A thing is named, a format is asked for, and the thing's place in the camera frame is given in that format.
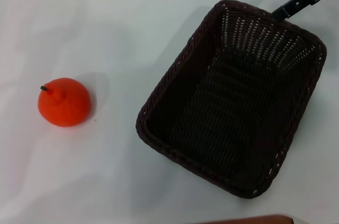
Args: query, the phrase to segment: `wicker basket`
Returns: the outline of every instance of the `wicker basket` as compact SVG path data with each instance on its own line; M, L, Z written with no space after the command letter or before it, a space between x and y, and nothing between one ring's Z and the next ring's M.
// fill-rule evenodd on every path
M286 157L325 59L308 31L221 1L142 107L137 132L209 182L257 197Z

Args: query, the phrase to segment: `white background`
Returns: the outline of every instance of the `white background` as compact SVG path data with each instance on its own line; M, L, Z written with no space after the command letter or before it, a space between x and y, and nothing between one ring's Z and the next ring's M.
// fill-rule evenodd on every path
M220 0L0 0L0 223L192 223L291 214L339 222L339 0L291 22L328 57L269 190L244 200L146 146L135 121L188 38ZM273 11L287 0L239 0ZM95 113L58 128L40 85L75 78Z

